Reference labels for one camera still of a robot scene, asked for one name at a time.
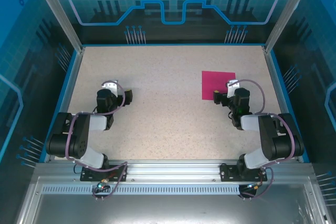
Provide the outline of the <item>brass plug with green light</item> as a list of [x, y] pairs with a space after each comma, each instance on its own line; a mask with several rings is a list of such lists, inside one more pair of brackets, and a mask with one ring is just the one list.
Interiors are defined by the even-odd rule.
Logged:
[[100, 191], [104, 190], [108, 185], [108, 182], [109, 182], [108, 178], [102, 179], [100, 182], [97, 183], [96, 189]]
[[252, 184], [249, 184], [245, 187], [245, 190], [257, 190], [259, 187], [261, 187], [263, 184], [263, 181], [255, 182]]

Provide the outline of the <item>pink paper sheet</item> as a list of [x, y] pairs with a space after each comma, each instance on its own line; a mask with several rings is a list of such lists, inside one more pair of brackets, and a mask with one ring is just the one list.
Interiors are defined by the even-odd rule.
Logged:
[[234, 79], [234, 72], [202, 71], [202, 99], [213, 100], [214, 91], [227, 93], [227, 82]]

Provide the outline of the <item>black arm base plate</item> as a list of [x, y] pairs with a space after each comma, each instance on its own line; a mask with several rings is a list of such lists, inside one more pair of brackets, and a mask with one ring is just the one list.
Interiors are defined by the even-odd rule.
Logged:
[[115, 169], [110, 172], [95, 172], [88, 168], [82, 168], [80, 174], [80, 181], [81, 182], [100, 182], [103, 179], [108, 179], [110, 182], [117, 182], [124, 166]]
[[266, 182], [266, 172], [260, 168], [248, 169], [244, 163], [235, 165], [221, 164], [219, 173], [222, 182]]

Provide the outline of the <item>aluminium frame post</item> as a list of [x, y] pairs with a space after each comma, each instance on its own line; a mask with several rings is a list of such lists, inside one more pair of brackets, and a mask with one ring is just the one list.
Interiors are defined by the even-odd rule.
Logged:
[[61, 25], [65, 35], [69, 39], [71, 45], [77, 53], [82, 53], [82, 43], [80, 42], [70, 20], [68, 19], [59, 0], [45, 0], [50, 7], [52, 13]]
[[266, 54], [270, 54], [271, 50], [273, 49], [275, 43], [279, 39], [281, 33], [283, 32], [285, 26], [287, 25], [289, 19], [291, 18], [292, 14], [298, 7], [301, 0], [288, 0], [284, 9], [282, 10], [273, 30], [271, 31], [265, 46], [264, 52]]

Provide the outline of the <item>blue-edged aluminium side rail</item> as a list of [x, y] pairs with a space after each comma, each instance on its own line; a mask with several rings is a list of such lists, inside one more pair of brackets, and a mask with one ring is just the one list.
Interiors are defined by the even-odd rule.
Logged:
[[55, 111], [53, 114], [53, 117], [51, 119], [51, 123], [50, 123], [50, 127], [48, 129], [47, 132], [47, 136], [46, 136], [46, 140], [45, 140], [45, 145], [44, 148], [42, 150], [42, 153], [40, 155], [39, 158], [39, 162], [40, 163], [45, 163], [45, 162], [49, 162], [49, 157], [50, 155], [47, 154], [45, 147], [47, 144], [47, 140], [49, 138], [49, 135], [51, 134], [51, 130], [53, 128], [54, 122], [56, 120], [56, 116], [59, 112], [67, 112], [69, 105], [70, 105], [70, 101], [71, 101], [71, 97], [73, 94], [73, 90], [76, 84], [76, 80], [77, 80], [77, 76], [79, 73], [79, 69], [80, 69], [80, 65], [83, 59], [83, 55], [85, 53], [85, 49], [82, 49], [82, 52], [76, 52], [74, 51], [71, 57], [71, 61], [68, 67], [68, 70], [66, 72], [65, 75], [65, 79], [60, 91], [60, 95], [55, 107]]
[[276, 93], [280, 110], [283, 113], [290, 113], [292, 115], [295, 125], [298, 129], [298, 132], [301, 135], [299, 125], [296, 120], [275, 53], [273, 50], [271, 50], [271, 52], [267, 52], [264, 47], [263, 47], [263, 53], [265, 56], [266, 64]]

